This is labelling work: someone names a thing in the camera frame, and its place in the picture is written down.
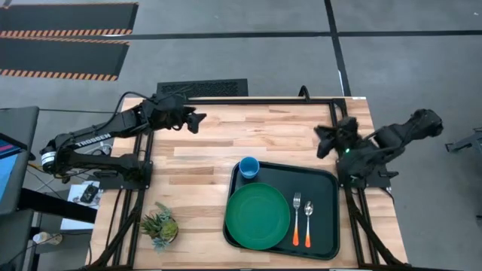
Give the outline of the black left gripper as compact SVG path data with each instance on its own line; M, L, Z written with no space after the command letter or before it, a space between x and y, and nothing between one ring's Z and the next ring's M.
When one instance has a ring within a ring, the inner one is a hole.
M178 95L153 98L151 102L153 104L150 115L152 130L180 130L186 124L190 132L197 134L198 124L207 117L204 113L194 113L196 108L185 106L184 99Z

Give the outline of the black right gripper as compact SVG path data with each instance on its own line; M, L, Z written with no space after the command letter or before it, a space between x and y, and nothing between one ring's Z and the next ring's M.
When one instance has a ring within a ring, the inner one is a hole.
M349 153L362 140L355 117L344 117L335 127L316 126L313 130L321 140L316 154L319 159L326 157L333 148Z

